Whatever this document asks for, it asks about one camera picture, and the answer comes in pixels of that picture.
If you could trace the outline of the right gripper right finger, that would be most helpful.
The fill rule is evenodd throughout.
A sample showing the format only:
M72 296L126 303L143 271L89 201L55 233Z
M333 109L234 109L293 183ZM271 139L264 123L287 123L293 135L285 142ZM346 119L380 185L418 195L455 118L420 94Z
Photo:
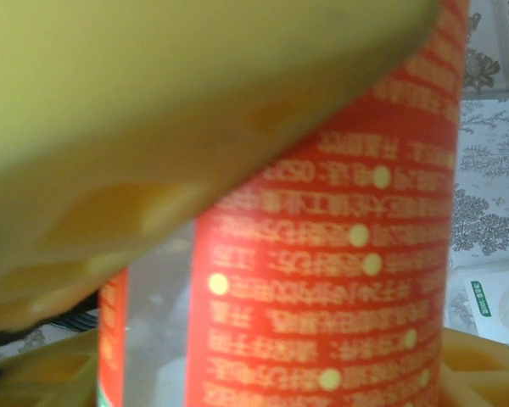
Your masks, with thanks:
M445 328L440 404L509 407L509 346Z

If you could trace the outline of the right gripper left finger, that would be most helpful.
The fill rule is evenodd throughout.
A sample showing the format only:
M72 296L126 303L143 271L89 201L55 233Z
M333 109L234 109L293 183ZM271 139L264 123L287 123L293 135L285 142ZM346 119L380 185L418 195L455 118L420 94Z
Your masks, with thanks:
M98 331L0 361L0 406L97 404Z

